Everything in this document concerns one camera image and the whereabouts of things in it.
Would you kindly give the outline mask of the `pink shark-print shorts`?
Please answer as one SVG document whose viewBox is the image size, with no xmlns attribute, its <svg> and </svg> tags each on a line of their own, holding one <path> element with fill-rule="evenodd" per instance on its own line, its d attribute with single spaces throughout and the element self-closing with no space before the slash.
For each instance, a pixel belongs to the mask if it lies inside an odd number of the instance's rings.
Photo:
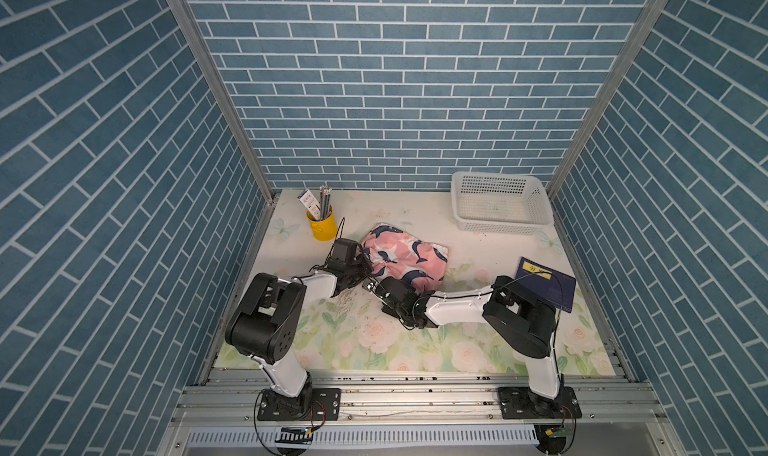
<svg viewBox="0 0 768 456">
<path fill-rule="evenodd" d="M 374 279 L 393 277 L 417 294 L 437 290 L 448 269 L 448 247 L 424 241 L 387 223 L 375 226 L 361 245 Z"/>
</svg>

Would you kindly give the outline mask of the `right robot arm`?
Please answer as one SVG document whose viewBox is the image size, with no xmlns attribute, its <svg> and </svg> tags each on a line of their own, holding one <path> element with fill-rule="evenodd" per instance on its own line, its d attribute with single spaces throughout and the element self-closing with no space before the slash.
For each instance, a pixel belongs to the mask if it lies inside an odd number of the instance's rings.
<svg viewBox="0 0 768 456">
<path fill-rule="evenodd" d="M 410 285 L 388 276 L 381 281 L 371 278 L 366 289 L 382 302 L 384 313 L 408 329 L 485 323 L 521 354 L 528 385 L 497 390 L 504 419 L 576 421 L 582 417 L 575 391 L 564 384 L 557 366 L 557 309 L 520 278 L 502 275 L 476 290 L 418 295 Z"/>
</svg>

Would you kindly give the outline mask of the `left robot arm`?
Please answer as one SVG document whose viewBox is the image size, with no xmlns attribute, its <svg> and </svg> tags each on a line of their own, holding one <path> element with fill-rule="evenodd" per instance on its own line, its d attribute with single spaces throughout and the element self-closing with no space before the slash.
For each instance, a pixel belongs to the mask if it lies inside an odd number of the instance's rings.
<svg viewBox="0 0 768 456">
<path fill-rule="evenodd" d="M 225 342 L 256 362 L 269 387 L 256 403 L 261 421 L 301 421 L 325 415 L 324 403 L 340 391 L 313 388 L 312 377 L 292 346 L 306 303 L 331 299 L 361 284 L 372 265 L 360 243 L 336 239 L 321 265 L 303 276 L 280 278 L 269 273 L 253 277 L 224 333 Z"/>
</svg>

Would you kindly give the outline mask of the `yellow pen cup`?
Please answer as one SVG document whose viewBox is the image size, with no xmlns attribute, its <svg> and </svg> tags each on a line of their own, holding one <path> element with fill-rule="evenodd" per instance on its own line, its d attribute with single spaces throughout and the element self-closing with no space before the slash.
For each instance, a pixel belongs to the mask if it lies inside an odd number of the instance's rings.
<svg viewBox="0 0 768 456">
<path fill-rule="evenodd" d="M 332 241 L 337 237 L 338 226 L 336 224 L 333 208 L 330 208 L 328 218 L 315 220 L 311 212 L 306 212 L 313 237 L 322 242 Z"/>
</svg>

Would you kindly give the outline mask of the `floral table mat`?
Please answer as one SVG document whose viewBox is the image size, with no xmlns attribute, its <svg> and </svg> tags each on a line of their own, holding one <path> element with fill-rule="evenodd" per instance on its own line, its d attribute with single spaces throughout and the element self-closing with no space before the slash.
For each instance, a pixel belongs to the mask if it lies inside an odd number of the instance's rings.
<svg viewBox="0 0 768 456">
<path fill-rule="evenodd" d="M 389 223 L 418 238 L 447 247 L 446 292 L 472 290 L 499 275 L 515 274 L 521 258 L 566 273 L 572 271 L 556 230 L 531 235 L 469 232 L 458 228 L 446 192 L 336 191 L 332 203 L 345 222 L 344 236 L 362 240 L 378 223 Z M 314 238 L 295 190 L 277 198 L 253 274 L 300 276 L 324 262 L 330 245 Z M 319 370 L 515 374 L 524 358 L 486 324 L 450 324 L 438 329 L 405 329 L 384 314 L 380 301 L 362 287 L 329 300 L 306 302 L 293 349 L 301 365 Z M 614 365 L 582 293 L 562 315 L 556 353 L 569 376 L 612 376 Z"/>
</svg>

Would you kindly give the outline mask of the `pens in cup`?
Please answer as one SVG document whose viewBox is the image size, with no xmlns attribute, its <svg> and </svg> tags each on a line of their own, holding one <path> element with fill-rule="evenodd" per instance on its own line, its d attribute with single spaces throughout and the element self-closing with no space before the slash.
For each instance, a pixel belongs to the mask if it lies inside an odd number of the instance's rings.
<svg viewBox="0 0 768 456">
<path fill-rule="evenodd" d="M 320 220 L 326 220 L 330 216 L 330 193 L 330 187 L 322 186 L 322 188 L 320 188 Z"/>
</svg>

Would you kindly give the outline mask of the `white plastic basket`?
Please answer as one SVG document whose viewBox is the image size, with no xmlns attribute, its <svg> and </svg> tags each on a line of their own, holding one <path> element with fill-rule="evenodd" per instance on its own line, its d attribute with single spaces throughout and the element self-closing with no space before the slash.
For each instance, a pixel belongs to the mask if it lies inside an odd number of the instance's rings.
<svg viewBox="0 0 768 456">
<path fill-rule="evenodd" d="M 532 235 L 554 224 L 543 183 L 535 176 L 460 171 L 451 178 L 460 230 Z"/>
</svg>

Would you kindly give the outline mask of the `dark blue book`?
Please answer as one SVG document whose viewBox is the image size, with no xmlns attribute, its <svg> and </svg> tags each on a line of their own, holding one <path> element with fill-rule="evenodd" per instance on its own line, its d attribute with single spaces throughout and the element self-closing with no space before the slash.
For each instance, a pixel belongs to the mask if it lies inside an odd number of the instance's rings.
<svg viewBox="0 0 768 456">
<path fill-rule="evenodd" d="M 515 279 L 555 308 L 572 312 L 577 285 L 574 276 L 521 257 Z"/>
</svg>

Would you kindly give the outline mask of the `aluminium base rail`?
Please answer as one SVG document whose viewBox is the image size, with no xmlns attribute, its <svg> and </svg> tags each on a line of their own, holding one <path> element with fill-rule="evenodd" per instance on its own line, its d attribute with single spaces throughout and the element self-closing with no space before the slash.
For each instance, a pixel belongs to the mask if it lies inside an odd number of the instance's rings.
<svg viewBox="0 0 768 456">
<path fill-rule="evenodd" d="M 268 416 L 264 379 L 215 370 L 189 386 L 163 455 L 533 455 L 548 430 L 569 455 L 680 455 L 683 444 L 647 383 L 568 378 L 567 409 L 541 418 L 504 401 L 516 376 L 314 371 L 321 397 L 300 421 Z"/>
</svg>

